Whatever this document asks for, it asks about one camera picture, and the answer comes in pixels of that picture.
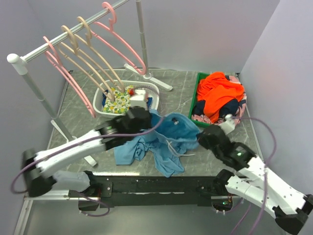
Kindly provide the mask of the light blue shorts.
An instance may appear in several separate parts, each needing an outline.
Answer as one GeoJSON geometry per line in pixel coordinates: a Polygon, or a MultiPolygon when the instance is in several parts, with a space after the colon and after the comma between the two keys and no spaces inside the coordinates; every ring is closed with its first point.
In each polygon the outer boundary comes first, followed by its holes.
{"type": "Polygon", "coordinates": [[[167,114],[154,131],[136,136],[124,145],[115,147],[115,163],[131,165],[135,160],[141,161],[151,151],[155,167],[163,176],[168,178],[183,173],[180,157],[188,156],[187,151],[199,146],[199,133],[200,129],[186,116],[180,113],[167,114]]]}

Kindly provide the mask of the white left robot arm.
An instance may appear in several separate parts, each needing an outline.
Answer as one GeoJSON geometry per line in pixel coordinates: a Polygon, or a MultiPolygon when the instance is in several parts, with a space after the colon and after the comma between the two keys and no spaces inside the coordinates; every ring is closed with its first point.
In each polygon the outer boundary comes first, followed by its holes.
{"type": "Polygon", "coordinates": [[[61,169],[88,155],[121,146],[143,130],[150,129],[152,115],[141,107],[131,108],[125,115],[107,120],[85,135],[58,147],[22,153],[22,175],[30,197],[42,196],[56,185],[82,192],[90,197],[96,194],[97,184],[89,173],[65,172],[61,169]]]}

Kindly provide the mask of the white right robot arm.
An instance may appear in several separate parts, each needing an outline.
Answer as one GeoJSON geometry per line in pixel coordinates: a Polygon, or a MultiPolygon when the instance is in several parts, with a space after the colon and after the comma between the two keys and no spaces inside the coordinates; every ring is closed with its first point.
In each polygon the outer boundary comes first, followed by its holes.
{"type": "Polygon", "coordinates": [[[313,210],[313,196],[303,194],[267,168],[261,158],[247,145],[232,142],[216,125],[197,135],[198,143],[211,150],[226,166],[243,175],[223,169],[215,178],[217,194],[235,194],[267,212],[285,232],[297,235],[313,210]]]}

